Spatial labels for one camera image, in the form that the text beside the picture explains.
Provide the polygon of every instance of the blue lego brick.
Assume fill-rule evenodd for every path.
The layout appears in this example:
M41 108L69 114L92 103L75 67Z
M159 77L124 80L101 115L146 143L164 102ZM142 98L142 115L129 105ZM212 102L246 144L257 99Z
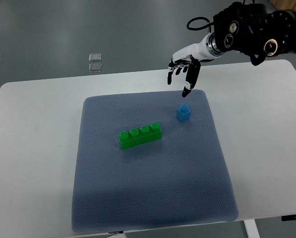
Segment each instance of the blue lego brick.
M191 110L189 109L188 104L182 104L178 109L177 109L177 118L184 122L189 119L191 116Z

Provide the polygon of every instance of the toy block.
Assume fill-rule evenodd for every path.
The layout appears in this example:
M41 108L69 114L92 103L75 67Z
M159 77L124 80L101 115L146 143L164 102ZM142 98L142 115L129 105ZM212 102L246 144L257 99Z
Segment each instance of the toy block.
M182 104L178 109L177 109L177 118L184 122L189 119L191 116L191 110L189 109L188 104Z
M157 140L162 137L160 124L157 122L151 125L143 125L140 129L133 128L129 132L122 131L119 134L119 141L121 148L127 149L136 145Z

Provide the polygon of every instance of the lego stud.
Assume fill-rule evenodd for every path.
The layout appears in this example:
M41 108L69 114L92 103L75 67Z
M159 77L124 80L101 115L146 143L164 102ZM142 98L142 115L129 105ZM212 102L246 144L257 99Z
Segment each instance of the lego stud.
M179 108L181 110L181 112L183 113L188 113L188 110L189 110L189 107L188 107L188 104L182 104Z
M128 134L127 131L120 132L120 134L119 134L119 140L120 141L122 141L122 142L127 141L128 138L129 138L129 134Z
M147 134L149 134L149 126L147 126L147 125L143 125L141 128L140 128L140 130L141 130L141 132L142 132L142 134L143 135L147 135Z
M139 130L137 128L133 128L130 130L130 135L132 138L137 138L139 136Z
M159 130L159 129L160 129L160 124L157 123L157 122L152 123L152 124L151 124L151 129L152 129L152 131L157 131L157 130Z

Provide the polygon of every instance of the robotic hand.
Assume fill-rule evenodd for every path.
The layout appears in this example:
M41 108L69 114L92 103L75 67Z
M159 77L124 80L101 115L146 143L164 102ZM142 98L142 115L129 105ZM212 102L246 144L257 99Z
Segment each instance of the robotic hand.
M256 66L266 57L279 54L296 54L296 11L280 10L267 14L263 4L245 5L234 2L213 17L213 22L204 17L197 17L187 24L189 30L209 28L208 35L198 44L187 46L173 54L169 64L168 84L176 70L187 71L185 87L182 93L186 97L194 88L201 62L212 61L227 51L238 51L250 57ZM200 28L191 28L194 20L204 19L208 24Z
M187 71L185 87L182 92L182 97L185 98L196 84L201 62L212 61L223 54L216 47L214 33L209 33L200 43L187 46L173 54L169 64L168 84L172 82L172 74L175 69L177 69L176 75L182 69L183 73Z

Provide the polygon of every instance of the white table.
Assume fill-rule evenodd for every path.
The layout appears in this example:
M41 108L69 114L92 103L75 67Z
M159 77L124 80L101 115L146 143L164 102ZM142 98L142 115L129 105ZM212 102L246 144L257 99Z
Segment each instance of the white table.
M7 83L0 90L0 238L74 236L71 201L87 97L182 90L167 70ZM296 214L296 71L288 61L204 66L239 220Z

